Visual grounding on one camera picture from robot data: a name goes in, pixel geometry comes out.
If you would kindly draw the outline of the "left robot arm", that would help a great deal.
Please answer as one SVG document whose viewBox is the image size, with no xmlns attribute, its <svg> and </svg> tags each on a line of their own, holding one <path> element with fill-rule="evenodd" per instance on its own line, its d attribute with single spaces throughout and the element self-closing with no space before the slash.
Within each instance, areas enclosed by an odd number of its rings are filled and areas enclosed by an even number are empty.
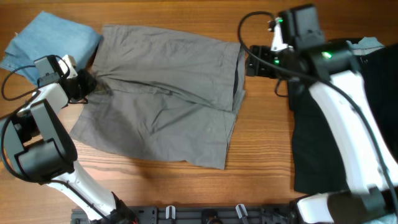
<svg viewBox="0 0 398 224">
<path fill-rule="evenodd" d="M 84 170 L 57 116 L 67 104 L 84 100 L 95 86 L 86 70 L 39 85 L 31 99 L 1 118 L 1 159 L 14 177 L 66 195 L 90 223 L 138 223 L 137 215 L 121 199 Z"/>
</svg>

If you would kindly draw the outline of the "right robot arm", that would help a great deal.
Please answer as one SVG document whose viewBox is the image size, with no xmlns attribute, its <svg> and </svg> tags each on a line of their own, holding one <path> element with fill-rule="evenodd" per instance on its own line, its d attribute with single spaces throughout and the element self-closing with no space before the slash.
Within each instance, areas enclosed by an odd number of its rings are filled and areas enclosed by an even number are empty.
<svg viewBox="0 0 398 224">
<path fill-rule="evenodd" d="M 314 5 L 270 15 L 266 51 L 246 47 L 256 75 L 287 82 L 294 114 L 290 223 L 397 222 L 397 161 L 346 42 L 327 42 Z"/>
</svg>

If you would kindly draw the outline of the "grey shorts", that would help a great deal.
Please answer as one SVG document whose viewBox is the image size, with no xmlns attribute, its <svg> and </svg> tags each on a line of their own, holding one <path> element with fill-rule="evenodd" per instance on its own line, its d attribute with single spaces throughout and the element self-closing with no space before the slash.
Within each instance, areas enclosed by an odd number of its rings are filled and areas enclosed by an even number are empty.
<svg viewBox="0 0 398 224">
<path fill-rule="evenodd" d="M 223 169 L 245 96 L 237 42 L 145 26 L 106 25 L 98 83 L 71 137 L 138 159 Z"/>
</svg>

